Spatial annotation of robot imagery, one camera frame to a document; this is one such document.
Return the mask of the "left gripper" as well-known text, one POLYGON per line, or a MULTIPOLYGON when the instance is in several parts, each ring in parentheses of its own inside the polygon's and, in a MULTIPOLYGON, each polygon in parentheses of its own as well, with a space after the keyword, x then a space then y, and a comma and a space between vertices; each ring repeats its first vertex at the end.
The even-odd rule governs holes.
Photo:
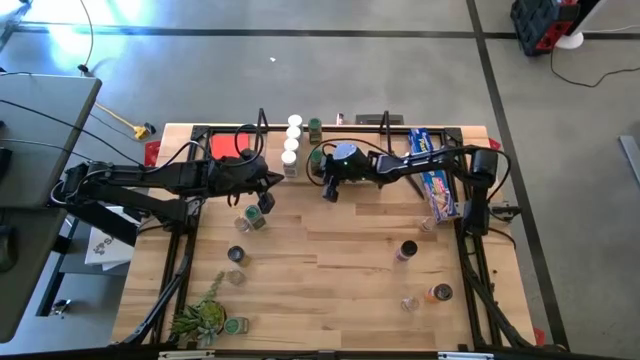
POLYGON ((284 176, 268 171, 264 157, 245 149, 239 157, 213 158, 204 161, 202 196, 204 198, 258 194, 257 206, 262 214, 269 214, 275 206, 275 198, 268 186, 280 183, 284 176))

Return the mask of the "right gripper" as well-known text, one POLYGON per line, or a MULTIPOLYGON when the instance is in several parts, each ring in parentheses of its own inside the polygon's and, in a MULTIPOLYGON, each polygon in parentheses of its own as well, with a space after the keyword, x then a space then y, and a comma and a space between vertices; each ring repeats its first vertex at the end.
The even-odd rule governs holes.
POLYGON ((325 151, 325 145, 322 146, 323 159, 320 166, 324 184, 322 197, 331 203, 336 203, 339 197, 338 182, 367 181, 372 178, 372 172, 369 158, 356 145, 329 143, 328 146, 333 148, 331 153, 325 151))

